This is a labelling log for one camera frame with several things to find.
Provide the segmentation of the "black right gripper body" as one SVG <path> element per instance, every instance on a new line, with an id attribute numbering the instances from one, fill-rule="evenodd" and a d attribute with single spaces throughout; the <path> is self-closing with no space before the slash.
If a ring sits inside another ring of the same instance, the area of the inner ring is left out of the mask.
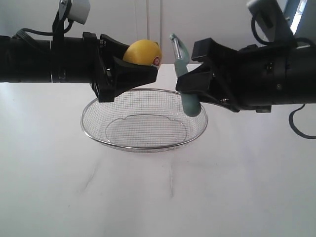
<path id="1" fill-rule="evenodd" d="M 224 65 L 223 95 L 218 105 L 234 113 L 269 113 L 273 105 L 283 104 L 289 48 L 283 45 L 249 46 L 228 59 Z"/>

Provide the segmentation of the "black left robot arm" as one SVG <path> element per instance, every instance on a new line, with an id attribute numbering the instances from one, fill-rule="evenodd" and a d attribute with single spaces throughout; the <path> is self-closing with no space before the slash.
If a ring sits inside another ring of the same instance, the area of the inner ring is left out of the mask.
<path id="1" fill-rule="evenodd" d="M 61 45 L 38 40 L 34 48 L 17 37 L 0 38 L 0 80 L 8 83 L 88 83 L 100 103 L 157 79 L 154 66 L 123 61 L 128 45 L 102 34 L 65 37 Z"/>

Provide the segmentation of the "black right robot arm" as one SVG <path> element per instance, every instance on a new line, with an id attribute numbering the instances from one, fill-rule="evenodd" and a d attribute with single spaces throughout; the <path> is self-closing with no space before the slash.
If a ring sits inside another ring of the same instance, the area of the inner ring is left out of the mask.
<path id="1" fill-rule="evenodd" d="M 176 90 L 232 112 L 269 113 L 273 105 L 316 101 L 316 50 L 273 44 L 234 50 L 211 38 L 196 41 L 199 67 L 180 76 Z"/>

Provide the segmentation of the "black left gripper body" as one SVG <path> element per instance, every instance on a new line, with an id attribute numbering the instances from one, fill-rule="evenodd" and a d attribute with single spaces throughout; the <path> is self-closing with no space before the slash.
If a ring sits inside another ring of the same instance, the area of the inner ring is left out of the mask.
<path id="1" fill-rule="evenodd" d="M 106 42 L 98 39 L 95 33 L 84 32 L 83 42 L 92 56 L 92 82 L 90 86 L 99 103 L 111 103 L 115 100 L 114 82 L 103 59 Z"/>

